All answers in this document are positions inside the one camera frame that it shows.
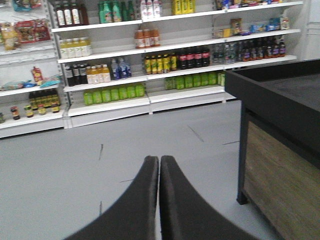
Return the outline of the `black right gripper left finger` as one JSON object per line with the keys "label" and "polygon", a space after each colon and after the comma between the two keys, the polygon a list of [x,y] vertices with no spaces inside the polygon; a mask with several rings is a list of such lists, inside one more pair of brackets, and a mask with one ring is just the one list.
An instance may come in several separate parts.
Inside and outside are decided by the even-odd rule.
{"label": "black right gripper left finger", "polygon": [[102,215],[67,240],[154,240],[159,159],[146,156],[124,193]]}

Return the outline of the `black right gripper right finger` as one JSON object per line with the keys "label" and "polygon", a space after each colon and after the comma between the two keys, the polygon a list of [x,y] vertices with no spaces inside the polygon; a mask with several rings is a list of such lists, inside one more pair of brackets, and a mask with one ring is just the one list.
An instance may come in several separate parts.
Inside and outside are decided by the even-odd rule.
{"label": "black right gripper right finger", "polygon": [[160,161],[159,211],[164,240],[255,239],[211,207],[170,155]]}

